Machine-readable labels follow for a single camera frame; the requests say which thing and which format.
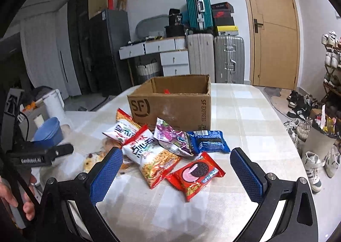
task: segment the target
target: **sf logo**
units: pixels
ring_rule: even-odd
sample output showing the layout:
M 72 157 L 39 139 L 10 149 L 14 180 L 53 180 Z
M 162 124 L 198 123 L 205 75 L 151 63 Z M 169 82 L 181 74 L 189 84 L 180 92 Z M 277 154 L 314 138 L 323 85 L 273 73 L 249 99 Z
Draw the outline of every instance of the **sf logo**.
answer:
M 133 107 L 134 114 L 138 117 L 146 117 L 150 114 L 150 105 L 147 99 L 132 100 L 130 104 Z

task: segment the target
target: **screw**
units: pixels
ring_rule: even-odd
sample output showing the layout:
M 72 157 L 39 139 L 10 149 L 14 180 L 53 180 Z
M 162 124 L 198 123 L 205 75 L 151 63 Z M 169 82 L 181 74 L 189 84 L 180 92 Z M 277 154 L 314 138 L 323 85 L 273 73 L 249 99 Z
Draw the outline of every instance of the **screw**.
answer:
M 276 175 L 274 173 L 269 173 L 269 174 L 267 174 L 267 176 L 272 181 L 276 179 Z
M 87 175 L 88 175 L 87 173 L 84 173 L 84 172 L 83 172 L 83 173 L 80 173 L 80 174 L 77 176 L 77 178 L 78 178 L 79 180 L 82 181 L 83 179 L 85 179 L 85 178 L 87 177 Z
M 299 178 L 299 181 L 303 184 L 306 184 L 306 179 L 304 177 L 300 177 Z
M 55 182 L 55 178 L 49 178 L 48 180 L 47 180 L 47 184 L 53 184 L 54 182 Z

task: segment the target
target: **door lock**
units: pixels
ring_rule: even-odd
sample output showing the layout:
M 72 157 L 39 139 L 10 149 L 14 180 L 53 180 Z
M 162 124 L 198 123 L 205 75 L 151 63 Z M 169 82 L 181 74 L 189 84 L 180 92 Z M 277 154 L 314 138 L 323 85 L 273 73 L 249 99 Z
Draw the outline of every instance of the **door lock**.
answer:
M 264 24 L 258 23 L 257 19 L 254 19 L 253 22 L 255 23 L 255 33 L 258 33 L 258 26 L 264 26 Z

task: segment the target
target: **silver suitcase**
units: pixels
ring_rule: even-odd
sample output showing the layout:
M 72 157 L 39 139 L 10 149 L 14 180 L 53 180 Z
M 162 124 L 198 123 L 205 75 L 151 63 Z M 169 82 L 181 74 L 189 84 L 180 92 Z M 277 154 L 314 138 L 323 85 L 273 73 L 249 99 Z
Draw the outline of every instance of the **silver suitcase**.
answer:
M 188 59 L 191 74 L 210 75 L 215 82 L 213 35 L 209 33 L 187 36 Z
M 214 38 L 216 83 L 244 83 L 244 39 L 236 36 Z

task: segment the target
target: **blue gripper pad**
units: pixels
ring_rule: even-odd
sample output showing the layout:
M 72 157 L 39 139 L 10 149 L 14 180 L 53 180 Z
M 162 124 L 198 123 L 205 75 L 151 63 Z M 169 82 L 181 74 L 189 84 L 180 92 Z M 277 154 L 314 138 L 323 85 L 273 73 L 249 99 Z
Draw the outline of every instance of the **blue gripper pad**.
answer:
M 123 163 L 123 153 L 121 149 L 116 149 L 116 151 L 110 156 L 105 157 L 102 162 L 105 162 L 102 169 L 98 172 L 96 177 L 90 186 L 90 200 L 95 206 L 96 203 L 103 201 L 106 193 L 108 192 L 114 178 L 117 175 Z
M 245 161 L 236 149 L 233 149 L 230 154 L 230 162 L 233 170 L 236 172 L 240 182 L 246 190 L 246 193 L 248 193 L 250 200 L 260 204 L 263 200 L 266 189 L 264 190 L 264 185 L 252 170 L 252 162 L 249 159 Z

